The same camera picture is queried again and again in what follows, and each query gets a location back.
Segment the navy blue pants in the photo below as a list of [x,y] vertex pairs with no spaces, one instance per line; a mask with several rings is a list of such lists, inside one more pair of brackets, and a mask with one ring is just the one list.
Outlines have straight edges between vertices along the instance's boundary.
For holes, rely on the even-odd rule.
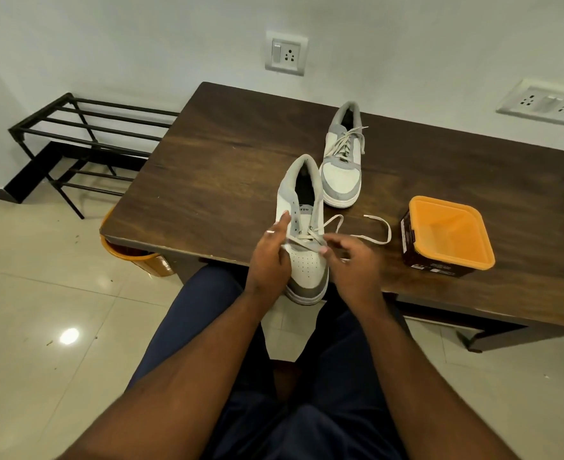
[[[243,291],[246,273],[245,268],[217,264],[191,277],[128,387],[222,314]],[[303,373],[288,403],[277,401],[259,325],[202,458],[407,458],[359,322],[334,285],[325,300],[297,360]],[[409,333],[397,309],[391,311]]]

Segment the orange lid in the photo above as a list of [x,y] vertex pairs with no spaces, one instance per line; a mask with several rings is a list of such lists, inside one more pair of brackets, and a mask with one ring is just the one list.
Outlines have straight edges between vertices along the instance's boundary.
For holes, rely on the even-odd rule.
[[495,264],[489,235],[476,208],[417,196],[409,202],[414,248],[437,261],[486,270]]

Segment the hand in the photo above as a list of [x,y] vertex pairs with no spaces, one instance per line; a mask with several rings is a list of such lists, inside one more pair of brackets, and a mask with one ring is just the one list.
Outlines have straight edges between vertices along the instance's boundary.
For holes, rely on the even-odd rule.
[[269,228],[273,233],[265,232],[256,244],[250,259],[244,293],[256,298],[264,308],[263,314],[273,306],[291,278],[291,258],[281,248],[290,222],[291,216],[285,211],[280,220]]
[[350,254],[350,261],[343,262],[330,247],[323,247],[320,254],[329,264],[333,282],[339,296],[359,318],[370,311],[386,310],[380,290],[378,257],[362,241],[351,235],[325,234],[329,245],[343,248]]

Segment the black metal shoe rack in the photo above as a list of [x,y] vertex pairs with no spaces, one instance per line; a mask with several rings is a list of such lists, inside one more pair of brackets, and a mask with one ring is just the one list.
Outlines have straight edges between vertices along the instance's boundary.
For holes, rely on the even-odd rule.
[[[98,111],[87,111],[80,109],[78,103],[83,104],[91,104],[91,105],[101,105],[104,107],[110,108],[119,108],[122,110],[132,110],[132,111],[141,111],[143,113],[152,113],[154,115],[166,115],[166,116],[178,116],[178,113],[173,111],[163,111],[163,110],[155,110],[152,108],[143,108],[143,107],[134,107],[130,105],[121,105],[119,103],[109,103],[109,102],[102,102],[98,100],[87,100],[82,98],[76,98],[73,96],[72,93],[66,93],[62,97],[54,100],[53,102],[49,103],[47,106],[43,107],[41,110],[33,113],[28,118],[20,121],[15,126],[11,127],[9,132],[14,140],[18,143],[18,145],[25,151],[25,153],[31,158],[32,161],[36,161],[35,155],[33,152],[27,147],[25,143],[25,134],[34,134],[40,135],[42,137],[54,138],[58,140],[63,140],[64,142],[71,142],[71,143],[78,143],[82,145],[88,145],[91,151],[81,152],[81,156],[79,156],[78,160],[69,168],[62,176],[58,179],[53,179],[50,176],[49,172],[45,169],[42,169],[43,175],[48,179],[49,183],[56,189],[58,193],[61,194],[61,197],[69,204],[69,206],[76,212],[76,214],[81,218],[84,219],[84,215],[80,212],[80,210],[73,204],[73,202],[69,199],[66,193],[63,192],[63,187],[73,187],[76,189],[83,189],[92,192],[98,192],[102,194],[109,194],[109,195],[116,195],[121,197],[124,193],[110,191],[106,189],[99,189],[95,187],[89,187],[79,184],[74,184],[71,181],[71,178],[76,174],[84,174],[88,176],[95,176],[95,177],[103,177],[108,179],[116,179],[121,181],[132,181],[132,178],[129,177],[122,177],[116,174],[116,171],[113,168],[113,165],[117,167],[124,167],[122,166],[121,161],[126,161],[122,158],[118,158],[118,156],[125,156],[125,157],[141,157],[141,158],[131,158],[133,160],[148,158],[150,153],[147,151],[135,150],[131,148],[125,148],[122,146],[117,145],[109,145],[107,143],[101,143],[95,137],[93,131],[97,132],[107,132],[110,134],[118,134],[124,135],[127,137],[135,137],[135,138],[142,138],[146,140],[154,140],[160,141],[161,137],[156,137],[154,135],[147,135],[147,134],[137,134],[135,132],[128,132],[128,131],[121,131],[119,129],[111,129],[109,127],[101,127],[101,126],[91,126],[88,124],[86,116],[94,116],[97,118],[105,118],[110,119],[113,121],[124,121],[126,123],[133,123],[133,124],[146,124],[148,126],[156,126],[156,127],[166,127],[170,128],[171,124],[169,123],[161,123],[156,121],[149,121],[147,119],[138,119],[128,116],[118,116],[108,113],[99,113]],[[74,123],[72,121],[65,121],[63,119],[56,119],[51,118],[50,115],[56,113],[57,111],[63,111],[66,113],[74,113],[79,115],[81,123]],[[38,123],[41,122],[48,122],[48,123],[55,123],[55,124],[62,124],[64,126],[71,126],[71,127],[80,127],[82,129],[86,129],[88,135],[90,136],[90,140],[84,140],[81,138],[69,137],[66,135],[61,134],[54,134],[51,132],[44,132],[38,131],[36,129],[32,129]],[[117,156],[116,158],[94,158],[94,155],[108,155],[110,157]],[[82,168],[89,162],[97,162],[101,163],[105,161],[105,165],[108,167],[110,174],[106,173],[98,173],[98,172],[91,172],[82,170]],[[130,165],[131,167],[126,167],[126,169],[135,169],[135,165]]]

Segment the tile floor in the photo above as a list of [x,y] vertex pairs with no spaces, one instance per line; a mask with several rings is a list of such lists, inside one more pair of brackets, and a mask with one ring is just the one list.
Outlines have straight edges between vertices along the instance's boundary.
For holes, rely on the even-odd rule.
[[[99,224],[115,197],[67,193],[85,220],[47,184],[22,205],[0,201],[0,459],[60,454],[122,393],[181,287],[177,277],[152,278],[103,250]],[[318,310],[281,298],[263,320],[271,357],[294,360]],[[564,459],[564,338],[476,355],[454,329],[408,324],[440,373],[523,459]],[[65,345],[60,336],[71,328],[79,336]]]

